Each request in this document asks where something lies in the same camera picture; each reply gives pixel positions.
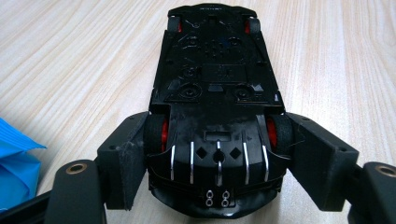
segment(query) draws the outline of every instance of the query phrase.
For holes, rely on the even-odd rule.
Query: light wood grain surface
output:
[[[0,117],[47,150],[38,193],[65,163],[96,149],[148,109],[167,11],[201,1],[0,2]],[[220,1],[255,10],[289,112],[361,152],[396,164],[395,1]],[[234,221],[186,217],[157,201],[145,177],[131,212],[109,223],[346,223],[320,212],[290,174],[280,195]]]

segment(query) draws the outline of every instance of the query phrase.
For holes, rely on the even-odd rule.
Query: toy car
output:
[[[274,127],[288,120],[260,22],[211,4],[168,18],[144,131],[149,188],[192,217],[244,216],[280,191],[292,140]]]

